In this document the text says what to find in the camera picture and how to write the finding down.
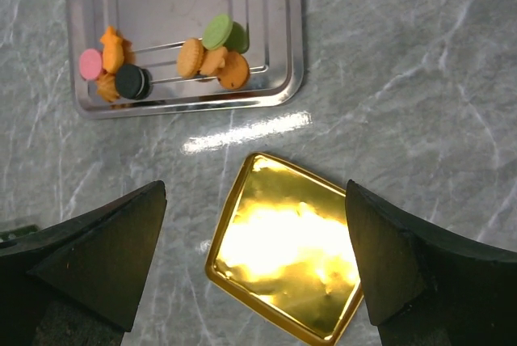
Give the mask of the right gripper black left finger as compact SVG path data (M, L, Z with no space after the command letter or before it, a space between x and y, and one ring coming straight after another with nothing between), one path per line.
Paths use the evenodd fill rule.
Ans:
M132 330L166 211L153 181L1 243L3 345L119 345Z

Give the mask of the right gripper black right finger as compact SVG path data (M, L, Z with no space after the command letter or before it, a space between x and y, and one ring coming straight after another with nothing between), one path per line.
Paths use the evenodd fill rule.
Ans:
M452 233L347 182L345 208L383 345L514 345L516 254Z

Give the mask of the orange flower swirl cookie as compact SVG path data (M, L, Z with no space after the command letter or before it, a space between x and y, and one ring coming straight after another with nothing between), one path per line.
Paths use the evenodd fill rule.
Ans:
M108 103L113 103L120 98L116 90L114 74L106 73L100 75L96 80L96 86L97 94Z

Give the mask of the black sandwich cookie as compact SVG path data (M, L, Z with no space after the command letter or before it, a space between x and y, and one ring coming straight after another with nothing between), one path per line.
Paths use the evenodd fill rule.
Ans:
M152 90L149 71L134 64L123 64L118 69L115 85L121 97L132 100L143 100Z

